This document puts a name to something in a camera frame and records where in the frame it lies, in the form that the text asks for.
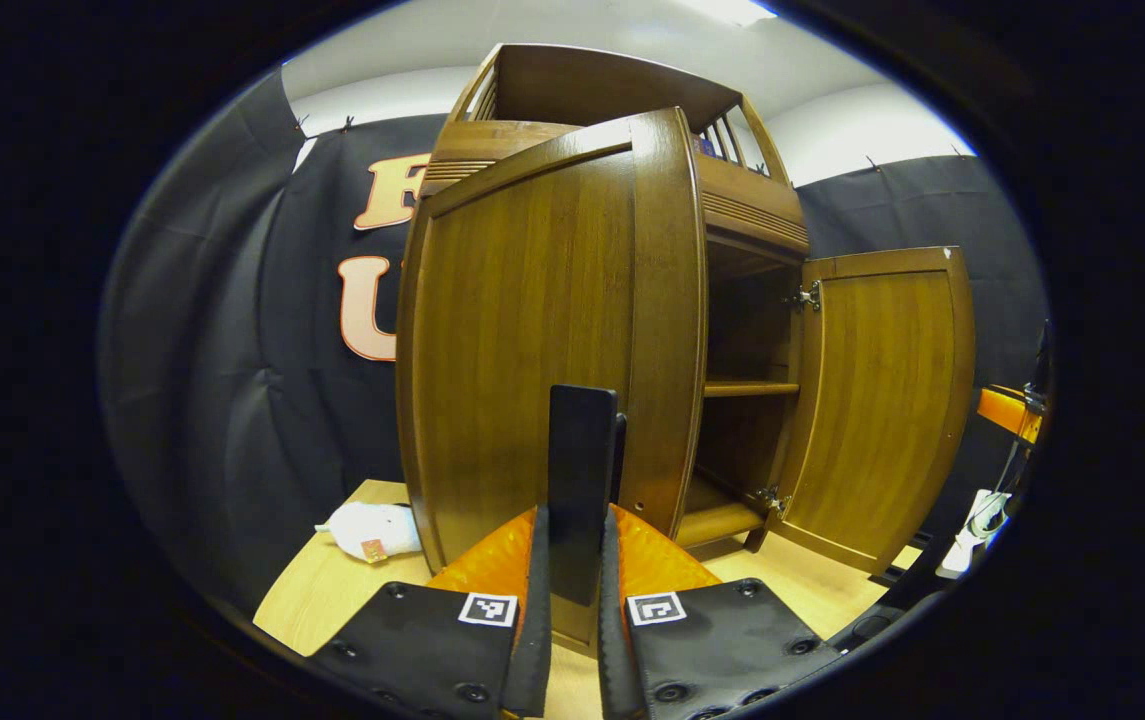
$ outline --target cabinet door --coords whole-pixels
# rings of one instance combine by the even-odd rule
[[[799,406],[768,528],[869,573],[910,540],[950,473],[973,382],[957,247],[811,260]]]
[[[687,137],[677,108],[601,122],[418,206],[395,386],[432,571],[545,501],[553,383],[617,391],[630,418],[621,501],[671,532],[705,373],[705,237]]]

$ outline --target wooden table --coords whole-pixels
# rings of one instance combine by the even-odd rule
[[[366,480],[346,503],[388,505],[406,500],[403,483]],[[392,580],[418,585],[431,581],[424,553],[397,555],[369,565],[345,555],[330,533],[315,533],[266,593],[253,624],[292,650],[313,655],[353,618],[377,588]],[[600,707],[595,662],[555,644],[550,656],[545,717],[552,720],[599,717]]]

